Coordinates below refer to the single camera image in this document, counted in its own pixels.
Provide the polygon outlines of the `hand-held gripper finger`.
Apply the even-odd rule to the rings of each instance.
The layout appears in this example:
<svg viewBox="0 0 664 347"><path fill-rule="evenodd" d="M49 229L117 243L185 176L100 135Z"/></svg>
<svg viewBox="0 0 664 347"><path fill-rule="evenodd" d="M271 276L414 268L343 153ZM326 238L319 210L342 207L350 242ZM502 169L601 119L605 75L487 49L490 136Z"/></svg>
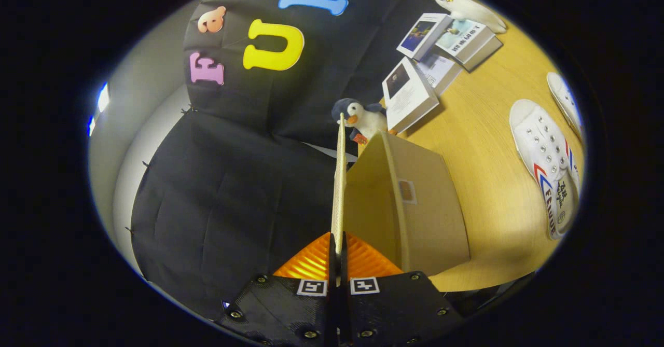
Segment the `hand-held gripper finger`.
<svg viewBox="0 0 664 347"><path fill-rule="evenodd" d="M395 267L346 233L340 255L340 340L348 346L439 345L464 316L421 271Z"/></svg>
<svg viewBox="0 0 664 347"><path fill-rule="evenodd" d="M326 233L297 253L296 264L321 269L323 279L259 273L223 307L218 325L256 346L327 346L335 237Z"/></svg>

